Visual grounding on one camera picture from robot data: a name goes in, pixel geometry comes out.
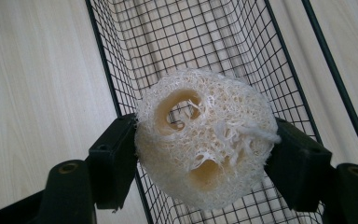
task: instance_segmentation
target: wooden floor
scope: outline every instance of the wooden floor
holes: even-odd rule
[[[311,1],[358,113],[358,1]],[[271,1],[333,164],[358,140],[301,3]],[[41,190],[49,169],[85,159],[116,117],[83,0],[0,1],[0,208]],[[136,186],[99,223],[145,223]]]

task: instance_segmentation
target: metal grid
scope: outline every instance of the metal grid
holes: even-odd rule
[[[176,69],[204,68],[237,77],[268,97],[276,117],[320,140],[269,2],[255,0],[87,0],[117,114]],[[168,119],[190,105],[177,105]],[[321,211],[290,211],[266,176],[231,206],[194,210],[165,195],[141,167],[138,183],[153,223],[320,223]]]

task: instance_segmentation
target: loofah sponge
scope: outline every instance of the loofah sponge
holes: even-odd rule
[[[170,123],[167,116],[181,102],[191,108]],[[137,118],[137,154],[150,178],[199,209],[222,208],[250,193],[280,141],[263,95],[203,70],[162,78],[138,104]]]

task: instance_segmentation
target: wire mesh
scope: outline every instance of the wire mesh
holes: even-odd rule
[[[276,117],[318,138],[306,99],[265,1],[87,0],[119,115],[176,69],[204,68],[240,78],[263,93]],[[191,105],[175,106],[168,119]],[[317,213],[291,211],[266,176],[234,204],[199,211],[170,198],[138,167],[140,192],[153,223],[321,223]]]

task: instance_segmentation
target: natural loofah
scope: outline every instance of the natural loofah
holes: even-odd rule
[[[183,101],[193,114],[169,123],[171,109]],[[138,104],[137,117],[135,144],[148,175],[168,195],[200,209],[222,208],[250,193],[280,141],[263,95],[202,70],[162,78]]]

